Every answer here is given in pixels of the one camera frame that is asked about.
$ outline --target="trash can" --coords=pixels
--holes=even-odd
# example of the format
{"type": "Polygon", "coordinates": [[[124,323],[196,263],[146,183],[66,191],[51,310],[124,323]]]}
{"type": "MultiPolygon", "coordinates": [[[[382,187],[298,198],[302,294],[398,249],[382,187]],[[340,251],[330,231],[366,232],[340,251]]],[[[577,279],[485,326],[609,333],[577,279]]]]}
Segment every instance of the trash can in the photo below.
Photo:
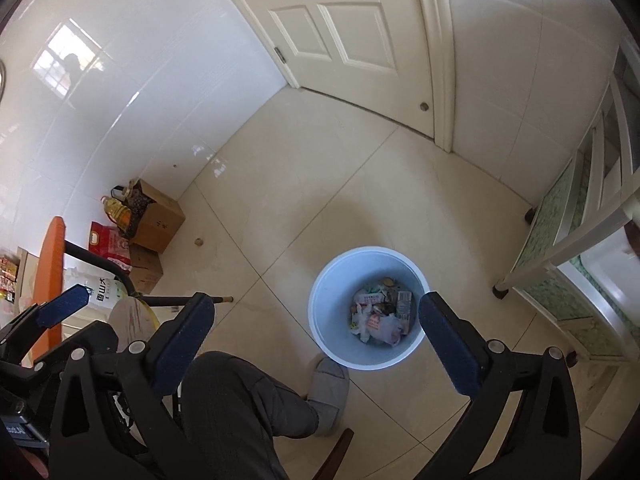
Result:
{"type": "Polygon", "coordinates": [[[318,346],[334,361],[354,370],[382,370],[413,352],[424,332],[417,317],[408,335],[392,347],[364,344],[349,330],[353,295],[367,283],[383,278],[402,283],[415,305],[429,291],[420,269],[406,256],[384,247],[360,247],[334,258],[320,272],[309,296],[308,318],[318,346]]]}

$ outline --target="slipper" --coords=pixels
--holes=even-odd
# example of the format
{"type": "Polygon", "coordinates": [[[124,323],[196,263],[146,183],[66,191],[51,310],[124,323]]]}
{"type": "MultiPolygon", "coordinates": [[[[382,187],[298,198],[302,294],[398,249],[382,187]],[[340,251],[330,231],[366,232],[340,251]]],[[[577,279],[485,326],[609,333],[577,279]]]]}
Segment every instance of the slipper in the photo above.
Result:
{"type": "Polygon", "coordinates": [[[318,412],[317,436],[327,436],[337,427],[349,393],[349,371],[329,357],[314,370],[307,402],[318,412]]]}

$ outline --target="gray pants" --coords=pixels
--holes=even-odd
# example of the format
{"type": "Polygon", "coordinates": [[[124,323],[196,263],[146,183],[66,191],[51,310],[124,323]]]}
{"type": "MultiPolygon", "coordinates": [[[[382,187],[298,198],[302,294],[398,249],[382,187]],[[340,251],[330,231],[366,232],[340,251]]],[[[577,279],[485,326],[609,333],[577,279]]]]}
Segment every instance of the gray pants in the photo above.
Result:
{"type": "Polygon", "coordinates": [[[182,381],[182,423],[217,479],[286,480],[273,437],[312,435],[318,413],[251,363],[208,352],[182,381]]]}

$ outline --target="knee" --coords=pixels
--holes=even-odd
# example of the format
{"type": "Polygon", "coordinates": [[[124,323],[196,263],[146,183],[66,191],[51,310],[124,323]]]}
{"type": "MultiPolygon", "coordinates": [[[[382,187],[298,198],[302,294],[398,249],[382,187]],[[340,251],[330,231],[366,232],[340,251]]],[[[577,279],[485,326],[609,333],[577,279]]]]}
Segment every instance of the knee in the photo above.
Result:
{"type": "Polygon", "coordinates": [[[185,374],[184,381],[202,376],[220,375],[232,370],[233,355],[224,352],[211,351],[196,357],[185,374]]]}

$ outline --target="white door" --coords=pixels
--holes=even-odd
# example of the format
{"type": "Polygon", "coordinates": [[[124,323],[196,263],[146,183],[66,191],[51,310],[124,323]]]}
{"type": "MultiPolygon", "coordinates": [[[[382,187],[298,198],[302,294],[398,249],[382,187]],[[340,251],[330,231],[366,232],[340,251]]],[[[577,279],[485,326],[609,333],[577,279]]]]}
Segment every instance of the white door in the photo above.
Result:
{"type": "Polygon", "coordinates": [[[300,86],[433,137],[420,0],[244,0],[300,86]]]}

